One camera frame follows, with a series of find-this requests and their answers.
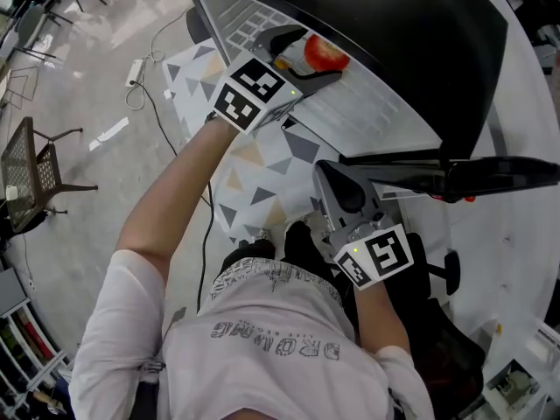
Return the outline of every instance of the geometric patterned tablecloth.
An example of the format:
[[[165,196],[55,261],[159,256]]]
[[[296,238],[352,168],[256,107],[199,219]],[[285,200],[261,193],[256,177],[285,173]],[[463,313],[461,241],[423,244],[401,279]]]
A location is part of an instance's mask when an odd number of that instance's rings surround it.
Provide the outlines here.
[[[212,39],[164,61],[164,76],[187,141],[204,124],[225,64]],[[317,210],[312,165],[338,153],[301,124],[273,122],[240,134],[212,178],[216,220],[232,242]]]

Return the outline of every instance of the triangle pattern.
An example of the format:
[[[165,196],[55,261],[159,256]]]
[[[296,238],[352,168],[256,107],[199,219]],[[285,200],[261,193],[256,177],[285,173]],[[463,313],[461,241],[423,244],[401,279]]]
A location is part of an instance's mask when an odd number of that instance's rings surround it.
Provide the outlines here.
[[[201,48],[199,48],[199,50],[194,54],[194,56],[192,57],[192,60],[195,60],[197,58],[199,58],[200,56],[206,54],[206,53],[210,53],[213,52],[214,49],[210,48],[209,46],[205,46],[203,45]]]
[[[196,87],[199,85],[198,80],[192,80],[191,78],[185,78],[186,80],[186,86],[189,88],[189,93],[191,95],[194,95],[194,91],[196,90]]]
[[[288,157],[285,160],[281,160],[280,162],[276,162],[275,164],[271,164],[267,166],[273,172],[279,172],[280,174],[286,175],[288,172],[288,168],[290,167],[292,157]]]
[[[203,80],[200,82],[200,86],[202,87],[202,90],[204,90],[204,96],[208,101],[210,101],[210,98],[212,98],[212,94],[214,93],[214,89],[216,88],[216,86],[214,84],[204,82]]]
[[[301,136],[296,136],[287,130],[283,132],[286,137],[286,142],[290,146],[291,153],[295,158],[299,158],[312,164],[317,156],[317,151],[319,150],[319,145],[302,138]]]
[[[288,130],[294,124],[296,124],[296,122],[294,122],[292,118],[288,118],[285,122],[283,122],[282,130]]]
[[[190,140],[191,138],[193,138],[193,134],[191,134],[191,130],[189,129],[189,125],[187,124],[185,118],[183,118],[183,133],[185,134],[185,137],[187,138],[187,140]]]
[[[223,69],[224,65],[221,62],[221,58],[218,53],[215,53],[213,55],[213,58],[210,60],[210,63],[206,67],[206,70],[202,74],[202,79],[205,80],[206,78],[209,78],[210,76],[213,76],[215,74],[221,74],[221,71]]]
[[[239,192],[243,191],[242,182],[239,180],[239,176],[237,175],[237,171],[235,171],[235,168],[232,168],[231,172],[229,173],[226,185],[229,188],[233,188],[234,190],[237,190]]]
[[[284,212],[284,208],[282,207],[280,200],[276,198],[272,203],[269,216],[267,216],[266,221],[264,222],[264,226],[266,228],[270,228],[272,226],[275,226],[276,224],[284,224],[285,222],[286,213]]]
[[[263,157],[255,142],[251,142],[237,150],[232,150],[230,154],[238,158],[243,158],[252,164],[264,166]]]
[[[180,66],[174,66],[173,64],[167,64],[167,71],[169,72],[169,76],[171,77],[171,81],[175,81],[175,77],[177,73],[181,69]]]
[[[261,233],[261,228],[260,227],[254,227],[254,226],[248,226],[247,224],[244,224],[245,228],[248,231],[248,234],[251,236],[257,236]]]
[[[219,71],[218,73],[214,73],[208,77],[205,77],[202,80],[204,82],[207,82],[208,84],[218,84],[220,77],[221,77],[221,71]]]
[[[203,78],[206,69],[208,68],[208,64],[212,62],[213,56],[214,53],[205,54],[204,56],[196,60],[188,62],[183,66],[181,73],[184,76],[188,76],[189,78],[192,78],[196,81],[200,81]]]
[[[311,200],[311,205],[313,206],[313,210],[319,210],[319,200],[317,198],[313,198],[312,196],[309,197]]]
[[[265,190],[264,188],[258,186],[256,188],[255,194],[253,195],[251,206],[253,206],[257,202],[261,202],[262,200],[267,200],[268,198],[272,198],[272,196],[276,196],[276,194],[273,192],[269,192],[268,190]]]
[[[233,208],[229,208],[228,206],[223,206],[220,204],[221,212],[224,214],[226,218],[227,224],[231,227],[234,223],[235,216],[237,215],[237,211]]]

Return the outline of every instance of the floor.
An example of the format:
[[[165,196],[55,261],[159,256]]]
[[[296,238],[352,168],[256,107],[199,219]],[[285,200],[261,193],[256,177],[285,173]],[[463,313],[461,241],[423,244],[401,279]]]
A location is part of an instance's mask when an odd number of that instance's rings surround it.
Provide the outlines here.
[[[60,60],[41,64],[21,53],[12,56],[12,69],[39,66],[38,85],[33,101],[23,101],[21,110],[9,106],[0,119],[0,150],[24,116],[32,116],[35,128],[47,135],[84,128],[83,134],[56,143],[60,172],[64,182],[97,184],[99,190],[56,196],[52,205],[68,214],[49,217],[24,237],[14,237],[6,252],[45,326],[70,354],[77,350],[94,309],[126,216],[172,160],[149,102],[138,111],[124,103],[131,62],[147,54],[151,36],[159,28],[193,5],[191,0],[106,1],[108,6],[97,0],[80,0],[83,13],[73,0],[62,0],[53,8],[74,24],[61,22],[58,27],[47,22],[35,48],[48,48]],[[171,57],[192,44],[185,22],[180,20],[159,35],[155,47]],[[165,131],[180,148],[185,140],[172,103],[163,95],[167,87],[161,64],[148,64],[145,85]],[[132,95],[130,104],[138,104],[137,98],[139,94]],[[127,117],[128,124],[121,122],[120,131],[90,150],[92,141]],[[36,147],[43,144],[36,137]],[[199,204],[171,263],[167,318],[183,306],[187,316],[195,313],[200,248],[209,219],[208,207]],[[217,225],[207,246],[205,291],[234,247]],[[28,269],[33,287],[28,283]]]

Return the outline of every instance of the black cable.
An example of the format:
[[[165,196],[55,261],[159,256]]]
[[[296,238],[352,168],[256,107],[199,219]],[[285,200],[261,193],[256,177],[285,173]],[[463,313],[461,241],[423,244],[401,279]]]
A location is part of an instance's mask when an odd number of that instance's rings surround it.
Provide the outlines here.
[[[204,283],[204,275],[207,270],[207,239],[210,235],[210,229],[214,224],[214,201],[212,200],[212,187],[210,182],[208,182],[208,198],[210,199],[210,222],[208,223],[208,228],[204,235],[204,240],[202,240],[202,271],[200,272],[200,283],[199,283],[199,293],[196,297],[196,312],[200,311],[200,296],[202,294],[202,284]]]
[[[27,266],[27,276],[29,277],[30,281],[33,281],[32,270],[29,269],[29,262],[27,261],[27,240],[25,239],[25,234],[22,234],[24,238],[24,257],[25,257],[25,266]]]
[[[186,14],[188,10],[184,10],[183,12],[181,12],[181,14],[178,17],[175,17],[171,22],[169,22],[168,24],[165,24],[164,26],[162,26],[157,32],[156,34],[153,35],[153,37],[151,38],[150,41],[150,52],[146,55],[143,56],[141,58],[142,60],[142,65],[140,66],[140,82],[142,84],[144,84],[144,76],[146,75],[146,66],[147,66],[147,62],[148,60],[151,60],[152,64],[157,64],[158,62],[161,62],[162,60],[165,59],[165,53],[162,50],[159,50],[158,48],[154,48],[154,42],[156,41],[156,39],[158,38],[159,34],[165,29],[167,28],[169,25],[174,24],[175,22],[177,22],[179,19],[181,19],[183,17],[184,14]],[[146,99],[144,97],[144,92],[145,92],[145,88],[142,87],[142,102],[140,103],[140,106],[136,106],[136,107],[132,107],[129,105],[129,97],[132,94],[132,92],[134,92],[138,87],[140,86],[133,86],[126,94],[126,96],[124,97],[124,104],[126,104],[126,106],[129,109],[132,110],[140,110],[144,107],[144,104],[146,102]]]
[[[165,140],[167,141],[167,144],[169,144],[171,150],[173,151],[173,154],[175,154],[175,157],[177,156],[177,152],[175,151],[175,148],[173,148],[172,143],[169,141],[169,138],[167,138],[167,135],[165,134],[164,128],[161,125],[161,121],[159,120],[159,114],[158,114],[158,110],[156,109],[156,104],[154,103],[154,101],[151,99],[150,94],[148,93],[148,90],[146,90],[146,87],[144,87],[144,85],[140,84],[138,81],[135,80],[131,80],[130,84],[137,84],[138,86],[140,86],[143,91],[148,95],[148,98],[150,98],[151,101],[151,106],[154,108],[154,113],[156,114],[156,119],[157,119],[157,125],[159,126],[159,128],[161,129],[161,133],[164,135]],[[200,196],[200,198],[202,200],[204,200],[204,202],[206,203],[207,206],[209,206],[210,208],[212,208],[212,210],[214,211],[214,207],[208,203],[208,201],[205,199],[204,196]]]

